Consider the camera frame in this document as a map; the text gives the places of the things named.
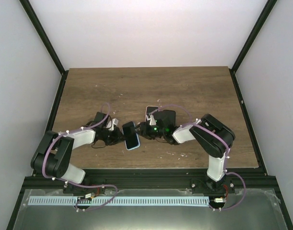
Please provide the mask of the black phone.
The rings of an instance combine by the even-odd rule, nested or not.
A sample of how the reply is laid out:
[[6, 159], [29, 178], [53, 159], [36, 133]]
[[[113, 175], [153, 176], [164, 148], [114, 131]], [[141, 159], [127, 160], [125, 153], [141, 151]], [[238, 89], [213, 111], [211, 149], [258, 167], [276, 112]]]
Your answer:
[[159, 120], [164, 127], [176, 125], [176, 112], [173, 110], [159, 111], [156, 115], [156, 119]]

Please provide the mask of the white phone dual camera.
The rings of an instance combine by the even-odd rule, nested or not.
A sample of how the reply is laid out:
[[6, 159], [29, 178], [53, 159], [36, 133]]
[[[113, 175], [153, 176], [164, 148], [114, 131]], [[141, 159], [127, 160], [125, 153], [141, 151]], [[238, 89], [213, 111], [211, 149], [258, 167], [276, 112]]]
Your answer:
[[149, 113], [155, 111], [156, 109], [158, 109], [158, 106], [147, 106], [145, 113], [149, 114]]

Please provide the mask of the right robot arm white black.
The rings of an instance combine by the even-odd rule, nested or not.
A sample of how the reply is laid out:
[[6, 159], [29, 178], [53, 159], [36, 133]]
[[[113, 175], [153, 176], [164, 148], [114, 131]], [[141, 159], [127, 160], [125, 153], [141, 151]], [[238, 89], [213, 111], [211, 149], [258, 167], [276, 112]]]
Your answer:
[[176, 125], [176, 112], [163, 110], [145, 115], [145, 121], [135, 128], [140, 136], [153, 140], [163, 138], [170, 145], [196, 140], [209, 156], [206, 188], [217, 193], [223, 187], [226, 158], [235, 140], [234, 132], [210, 114], [194, 122]]

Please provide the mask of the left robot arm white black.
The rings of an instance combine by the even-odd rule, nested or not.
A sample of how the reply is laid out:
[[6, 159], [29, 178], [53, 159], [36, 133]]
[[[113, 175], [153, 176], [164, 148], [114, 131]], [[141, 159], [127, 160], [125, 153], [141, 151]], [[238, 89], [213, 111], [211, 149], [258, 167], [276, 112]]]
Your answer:
[[72, 151], [78, 147], [104, 142], [113, 146], [125, 140], [118, 125], [118, 119], [97, 112], [94, 120], [72, 131], [57, 133], [47, 131], [31, 159], [31, 168], [46, 178], [61, 179], [74, 183], [81, 194], [87, 193], [91, 182], [85, 178], [86, 172], [70, 163]]

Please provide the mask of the light blue slotted strip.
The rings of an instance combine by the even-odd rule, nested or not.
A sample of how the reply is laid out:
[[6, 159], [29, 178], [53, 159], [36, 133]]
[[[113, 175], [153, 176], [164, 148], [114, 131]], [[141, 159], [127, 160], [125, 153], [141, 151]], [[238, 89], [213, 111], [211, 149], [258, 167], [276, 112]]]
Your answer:
[[[77, 196], [30, 196], [29, 206], [74, 206]], [[117, 196], [109, 206], [189, 206], [207, 207], [207, 196]]]

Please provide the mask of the metal front plate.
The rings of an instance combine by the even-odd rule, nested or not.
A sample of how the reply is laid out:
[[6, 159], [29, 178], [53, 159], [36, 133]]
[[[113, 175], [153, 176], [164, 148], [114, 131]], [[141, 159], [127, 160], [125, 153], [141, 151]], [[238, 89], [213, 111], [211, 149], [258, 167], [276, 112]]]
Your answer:
[[[236, 190], [225, 209], [189, 206], [109, 206], [113, 192], [74, 206], [29, 206], [30, 196], [74, 196], [62, 190], [27, 190], [15, 230], [285, 230], [272, 190]], [[179, 190], [122, 190], [117, 196], [202, 196]]]

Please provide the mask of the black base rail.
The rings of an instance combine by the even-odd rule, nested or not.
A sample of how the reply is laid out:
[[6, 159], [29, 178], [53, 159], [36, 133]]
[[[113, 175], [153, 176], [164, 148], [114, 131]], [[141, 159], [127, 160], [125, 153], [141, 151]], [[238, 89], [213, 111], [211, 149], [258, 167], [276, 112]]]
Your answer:
[[94, 185], [115, 185], [118, 190], [124, 189], [190, 189], [195, 194], [220, 194], [234, 192], [244, 187], [250, 189], [279, 190], [275, 176], [266, 175], [260, 169], [240, 168], [232, 172], [241, 176], [227, 175], [222, 182], [211, 182], [206, 177], [205, 169], [87, 169], [81, 188], [65, 185], [59, 180], [46, 179], [39, 173], [25, 177], [22, 189], [64, 189], [66, 193], [82, 195], [94, 192]]

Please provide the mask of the black frame post left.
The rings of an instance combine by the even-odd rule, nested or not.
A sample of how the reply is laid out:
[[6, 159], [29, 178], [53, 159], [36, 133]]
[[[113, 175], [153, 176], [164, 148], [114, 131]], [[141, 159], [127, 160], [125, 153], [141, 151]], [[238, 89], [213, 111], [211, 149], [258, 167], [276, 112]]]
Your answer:
[[48, 51], [52, 61], [54, 62], [55, 66], [57, 67], [59, 73], [61, 75], [65, 74], [65, 69], [55, 51], [55, 49], [52, 46], [52, 43], [46, 34], [36, 12], [34, 11], [31, 3], [29, 0], [19, 0], [20, 4], [22, 5], [24, 11], [26, 12], [29, 20], [31, 21], [33, 27], [35, 28], [37, 34], [39, 35], [43, 45], [45, 46], [46, 50]]

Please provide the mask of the black frame post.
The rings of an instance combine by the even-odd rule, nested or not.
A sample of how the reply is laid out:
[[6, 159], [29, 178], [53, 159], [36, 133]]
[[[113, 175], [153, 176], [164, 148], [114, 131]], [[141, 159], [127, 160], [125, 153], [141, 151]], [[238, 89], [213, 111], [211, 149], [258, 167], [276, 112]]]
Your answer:
[[52, 43], [46, 34], [36, 12], [34, 11], [31, 3], [29, 0], [19, 0], [20, 4], [22, 5], [24, 11], [26, 12], [29, 20], [31, 21], [33, 27], [35, 28], [37, 34], [39, 35], [43, 45], [45, 46], [46, 50], [48, 51], [52, 61], [54, 62], [55, 66], [57, 67], [59, 73], [61, 75], [65, 74], [65, 69], [55, 51], [55, 49], [52, 46]]
[[239, 67], [241, 66], [242, 62], [244, 61], [247, 53], [249, 52], [251, 46], [253, 45], [255, 39], [257, 38], [259, 32], [261, 31], [264, 23], [266, 22], [267, 18], [269, 17], [270, 13], [272, 12], [274, 6], [276, 5], [277, 0], [267, 0], [265, 6], [263, 7], [261, 13], [258, 16], [249, 36], [247, 37], [239, 55], [237, 56], [233, 66], [229, 69], [231, 74], [235, 74]]

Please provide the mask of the black frame post right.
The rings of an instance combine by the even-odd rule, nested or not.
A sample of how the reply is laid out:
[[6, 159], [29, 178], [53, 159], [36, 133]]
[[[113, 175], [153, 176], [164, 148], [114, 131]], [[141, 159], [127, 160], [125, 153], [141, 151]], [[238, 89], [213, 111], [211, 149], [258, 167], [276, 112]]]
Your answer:
[[251, 46], [253, 45], [255, 39], [257, 38], [259, 32], [261, 31], [264, 23], [266, 22], [267, 18], [269, 17], [270, 13], [272, 12], [274, 6], [276, 5], [277, 0], [267, 0], [265, 6], [263, 7], [261, 13], [258, 16], [249, 36], [247, 37], [239, 55], [237, 56], [233, 66], [229, 69], [231, 74], [235, 74], [239, 67], [241, 66], [242, 62], [244, 61], [247, 53], [249, 52]]

